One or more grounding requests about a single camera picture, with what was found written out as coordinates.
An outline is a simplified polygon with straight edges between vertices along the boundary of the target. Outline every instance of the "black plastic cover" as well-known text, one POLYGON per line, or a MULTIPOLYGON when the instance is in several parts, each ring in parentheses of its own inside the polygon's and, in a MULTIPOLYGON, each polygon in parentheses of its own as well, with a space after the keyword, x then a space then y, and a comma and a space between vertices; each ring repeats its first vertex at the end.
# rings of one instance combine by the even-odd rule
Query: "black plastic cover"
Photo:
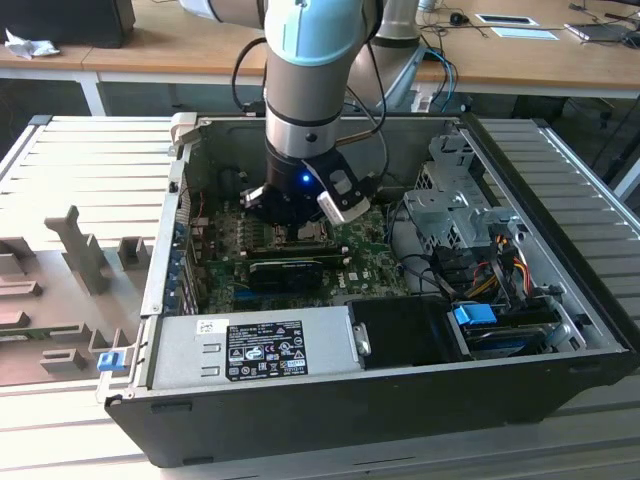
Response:
POLYGON ((437 365, 462 360, 441 301, 429 297, 385 297, 349 304, 354 324, 367 330, 371 355, 365 369, 437 365))

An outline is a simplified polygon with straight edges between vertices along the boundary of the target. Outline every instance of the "black box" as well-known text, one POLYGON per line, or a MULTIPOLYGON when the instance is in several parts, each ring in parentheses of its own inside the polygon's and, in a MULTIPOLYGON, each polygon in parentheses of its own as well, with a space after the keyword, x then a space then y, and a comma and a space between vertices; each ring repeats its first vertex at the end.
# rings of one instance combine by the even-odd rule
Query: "black box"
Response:
POLYGON ((3 0, 5 29, 29 40, 120 48, 135 23, 131 0, 3 0))

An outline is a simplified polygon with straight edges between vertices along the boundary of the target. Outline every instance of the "red wire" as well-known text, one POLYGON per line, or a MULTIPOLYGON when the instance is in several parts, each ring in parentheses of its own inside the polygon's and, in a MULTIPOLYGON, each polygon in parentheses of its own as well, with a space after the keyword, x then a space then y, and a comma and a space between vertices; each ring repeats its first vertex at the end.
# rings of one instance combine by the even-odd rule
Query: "red wire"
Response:
POLYGON ((473 272, 473 286, 474 287, 476 286, 476 282, 478 281, 478 272, 485 265, 489 265, 489 262, 482 262, 482 263, 478 264, 478 267, 474 270, 474 272, 473 272))

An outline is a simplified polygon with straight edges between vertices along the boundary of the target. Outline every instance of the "sticker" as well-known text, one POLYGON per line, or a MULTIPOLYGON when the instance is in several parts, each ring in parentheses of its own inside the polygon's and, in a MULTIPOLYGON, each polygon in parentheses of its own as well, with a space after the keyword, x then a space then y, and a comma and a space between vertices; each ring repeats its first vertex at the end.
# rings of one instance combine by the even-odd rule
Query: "sticker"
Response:
POLYGON ((226 328, 226 376, 232 382, 309 373, 300 320, 226 328))
POLYGON ((29 337, 26 335, 6 335, 0 337, 0 342, 24 342, 25 340, 29 340, 29 337))
POLYGON ((229 320, 226 318, 216 318, 214 320, 198 320, 198 323, 196 323, 196 335, 224 333, 228 326, 229 320))

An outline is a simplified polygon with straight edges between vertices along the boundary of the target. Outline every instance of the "power supply label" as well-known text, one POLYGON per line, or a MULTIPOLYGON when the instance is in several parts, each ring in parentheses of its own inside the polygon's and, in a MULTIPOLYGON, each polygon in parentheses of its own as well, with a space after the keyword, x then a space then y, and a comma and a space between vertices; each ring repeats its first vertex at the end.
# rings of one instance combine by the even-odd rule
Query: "power supply label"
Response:
POLYGON ((227 327, 226 376, 232 382, 307 375, 302 322, 227 327))

